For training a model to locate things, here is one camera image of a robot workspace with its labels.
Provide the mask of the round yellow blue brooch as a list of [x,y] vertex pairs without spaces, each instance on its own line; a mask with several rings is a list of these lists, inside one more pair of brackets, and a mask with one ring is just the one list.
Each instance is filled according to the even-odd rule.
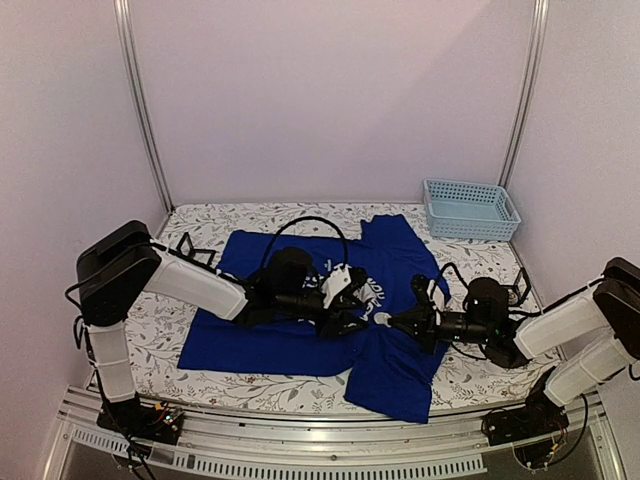
[[383,325],[386,327],[390,327],[390,319],[392,316],[386,312],[378,312],[374,315],[373,320],[377,325]]

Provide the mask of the blue printed t-shirt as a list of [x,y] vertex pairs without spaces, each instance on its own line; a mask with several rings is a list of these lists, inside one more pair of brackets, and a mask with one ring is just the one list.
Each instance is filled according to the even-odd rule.
[[308,252],[322,274],[347,259],[369,275],[359,316],[368,322],[360,332],[325,340],[304,320],[244,328],[199,310],[191,323],[178,366],[242,374],[330,377],[348,373],[346,401],[396,420],[427,423],[432,382],[447,351],[433,355],[399,330],[377,325],[378,312],[396,315],[411,309],[414,275],[436,278],[439,266],[402,215],[376,215],[360,223],[361,235],[342,252],[339,239],[283,235],[278,247]]

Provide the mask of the black brooch box silver brooch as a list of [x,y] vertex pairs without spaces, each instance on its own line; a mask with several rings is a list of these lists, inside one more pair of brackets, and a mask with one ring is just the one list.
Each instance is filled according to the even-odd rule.
[[508,292],[508,305],[510,307],[521,306],[528,298],[532,285],[527,270],[521,267],[512,284],[505,286]]

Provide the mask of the light blue plastic basket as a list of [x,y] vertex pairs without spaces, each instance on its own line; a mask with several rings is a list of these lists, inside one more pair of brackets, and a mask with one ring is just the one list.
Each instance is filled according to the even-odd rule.
[[432,237],[509,242],[521,224],[501,186],[425,179],[423,202]]

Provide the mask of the black brooch box yellow brooch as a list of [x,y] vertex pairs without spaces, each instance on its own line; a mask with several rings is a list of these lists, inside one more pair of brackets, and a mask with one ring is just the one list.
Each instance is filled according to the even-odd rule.
[[188,232],[182,234],[176,251],[182,258],[205,267],[212,267],[217,255],[215,249],[196,247]]

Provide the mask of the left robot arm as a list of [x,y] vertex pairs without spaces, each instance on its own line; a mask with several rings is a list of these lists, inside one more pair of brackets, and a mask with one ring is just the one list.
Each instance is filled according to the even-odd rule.
[[79,254],[76,280],[64,295],[78,311],[109,415],[126,433],[141,433],[149,423],[131,367],[127,325],[146,300],[203,310],[244,328],[307,320],[318,337],[328,339],[364,329],[357,312],[368,275],[352,265],[344,238],[342,261],[322,277],[304,249],[274,246],[269,241],[255,272],[241,277],[204,260],[190,236],[171,247],[132,220]]

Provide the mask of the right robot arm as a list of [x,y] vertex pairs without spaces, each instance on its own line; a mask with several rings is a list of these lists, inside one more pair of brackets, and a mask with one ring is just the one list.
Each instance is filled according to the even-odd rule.
[[468,282],[461,310],[448,310],[439,283],[414,276],[415,306],[388,321],[427,353],[441,343],[476,344],[491,363],[515,369],[559,346],[587,341],[538,379],[517,415],[524,435],[539,435],[576,397],[639,361],[639,268],[622,257],[539,311],[522,310],[511,299],[517,287],[489,277]]

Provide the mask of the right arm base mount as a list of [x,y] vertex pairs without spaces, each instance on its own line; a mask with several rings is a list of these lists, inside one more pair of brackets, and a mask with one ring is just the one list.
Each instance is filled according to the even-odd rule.
[[522,407],[493,409],[481,423],[481,432],[490,446],[502,445],[556,433],[556,439],[517,447],[516,460],[524,467],[546,468],[555,460],[565,440],[569,420],[563,407],[558,407],[544,394],[543,387],[535,387]]

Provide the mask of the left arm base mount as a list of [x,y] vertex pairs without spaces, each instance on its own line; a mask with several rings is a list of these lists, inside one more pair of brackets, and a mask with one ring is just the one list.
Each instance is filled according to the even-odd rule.
[[97,425],[126,438],[176,445],[184,424],[184,411],[168,406],[143,405],[138,397],[123,402],[104,401]]

